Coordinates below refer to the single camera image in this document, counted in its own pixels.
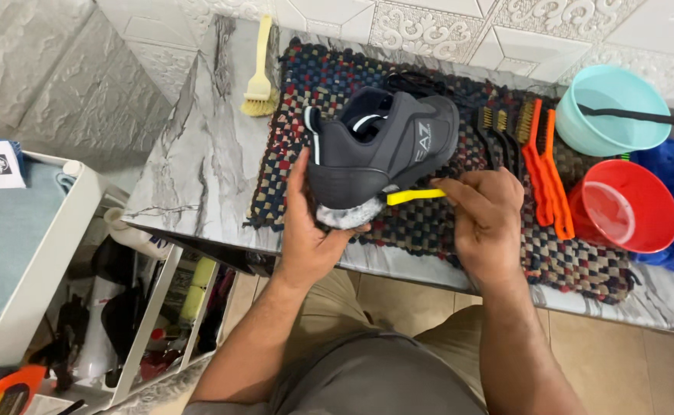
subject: man's right hand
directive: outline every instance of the man's right hand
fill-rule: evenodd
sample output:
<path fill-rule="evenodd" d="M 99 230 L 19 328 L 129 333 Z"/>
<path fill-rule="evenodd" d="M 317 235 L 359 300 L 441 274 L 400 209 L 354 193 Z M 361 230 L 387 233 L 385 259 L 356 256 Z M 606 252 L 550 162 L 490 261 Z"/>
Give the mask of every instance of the man's right hand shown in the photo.
<path fill-rule="evenodd" d="M 480 290 L 518 282 L 523 186 L 506 168 L 434 179 L 455 208 L 455 248 Z"/>

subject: gray marble surface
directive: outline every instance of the gray marble surface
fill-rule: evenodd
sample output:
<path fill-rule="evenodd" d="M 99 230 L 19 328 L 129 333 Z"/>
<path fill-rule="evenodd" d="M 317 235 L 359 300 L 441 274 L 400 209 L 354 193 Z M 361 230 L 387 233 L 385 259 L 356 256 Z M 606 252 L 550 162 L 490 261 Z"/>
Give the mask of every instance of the gray marble surface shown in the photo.
<path fill-rule="evenodd" d="M 255 64 L 256 22 L 216 17 L 205 36 L 181 98 L 129 198 L 124 220 L 145 227 L 260 252 L 280 250 L 279 233 L 243 227 L 268 140 L 268 118 L 239 110 Z M 374 58 L 409 62 L 444 73 L 489 79 L 510 88 L 559 95 L 562 87 L 400 51 L 385 51 L 322 36 L 273 28 L 268 70 L 278 80 L 275 60 L 290 39 L 347 47 Z M 476 293 L 462 272 L 433 256 L 415 257 L 394 247 L 351 244 L 339 266 L 379 276 Z M 617 306 L 549 287 L 530 287 L 538 307 L 674 331 L 674 273 L 635 266 L 642 282 Z"/>

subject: black handle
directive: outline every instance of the black handle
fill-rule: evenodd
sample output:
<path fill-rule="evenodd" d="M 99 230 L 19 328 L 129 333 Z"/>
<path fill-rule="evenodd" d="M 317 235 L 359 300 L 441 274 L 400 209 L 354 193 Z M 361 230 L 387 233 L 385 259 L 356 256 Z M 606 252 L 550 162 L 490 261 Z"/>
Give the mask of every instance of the black handle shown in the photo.
<path fill-rule="evenodd" d="M 582 104 L 577 104 L 577 106 L 580 108 L 580 112 L 583 115 L 612 115 L 613 117 L 631 118 L 633 120 L 640 121 L 652 121 L 654 123 L 671 124 L 674 126 L 674 117 L 671 115 L 649 114 L 647 112 L 628 111 L 626 109 L 616 108 L 592 109 L 589 106 L 584 106 Z"/>

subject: orange brush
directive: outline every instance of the orange brush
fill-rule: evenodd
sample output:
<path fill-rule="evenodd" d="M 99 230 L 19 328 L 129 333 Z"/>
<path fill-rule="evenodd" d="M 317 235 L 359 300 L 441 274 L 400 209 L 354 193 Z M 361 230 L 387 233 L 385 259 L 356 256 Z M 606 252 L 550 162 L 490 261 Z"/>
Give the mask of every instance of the orange brush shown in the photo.
<path fill-rule="evenodd" d="M 554 165 L 552 145 L 554 142 L 554 116 L 553 109 L 547 110 L 546 123 L 540 122 L 538 144 L 542 146 L 543 153 L 540 156 L 544 168 L 545 178 L 549 181 L 550 200 L 554 212 L 554 232 L 557 238 L 562 240 L 575 237 L 575 230 L 572 225 L 572 215 L 567 203 L 563 181 L 560 180 L 560 173 Z"/>
<path fill-rule="evenodd" d="M 537 202 L 537 222 L 542 226 L 549 226 L 554 222 L 554 213 L 549 196 L 551 187 L 548 184 L 542 161 L 537 152 L 537 128 L 542 111 L 542 100 L 539 98 L 524 101 L 516 125 L 516 139 L 521 144 L 526 170 L 532 179 L 534 200 Z"/>

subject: orange brush handle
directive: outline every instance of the orange brush handle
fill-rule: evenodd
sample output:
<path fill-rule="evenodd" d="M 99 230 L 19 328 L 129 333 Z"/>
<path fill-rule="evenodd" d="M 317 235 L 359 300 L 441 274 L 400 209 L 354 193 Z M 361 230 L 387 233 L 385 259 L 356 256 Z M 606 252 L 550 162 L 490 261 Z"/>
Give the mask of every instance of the orange brush handle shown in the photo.
<path fill-rule="evenodd" d="M 537 151 L 537 129 L 539 127 L 539 114 L 542 111 L 542 100 L 535 99 L 534 117 L 529 141 L 521 148 L 528 176 L 532 180 L 534 188 L 534 200 L 537 201 L 537 222 L 541 226 L 549 226 L 554 222 L 554 214 L 549 199 L 549 186 L 545 186 L 545 175 L 542 170 L 542 162 Z"/>
<path fill-rule="evenodd" d="M 553 109 L 547 111 L 547 142 L 544 148 L 544 153 L 541 156 L 542 164 L 545 166 L 547 177 L 552 181 L 551 186 L 551 200 L 552 209 L 554 211 L 554 232 L 557 238 L 562 240 L 572 239 L 575 237 L 575 228 L 572 224 L 572 215 L 570 214 L 570 206 L 567 203 L 567 196 L 565 195 L 565 187 L 563 181 L 560 180 L 560 173 L 554 165 L 552 145 L 554 143 L 554 115 Z"/>

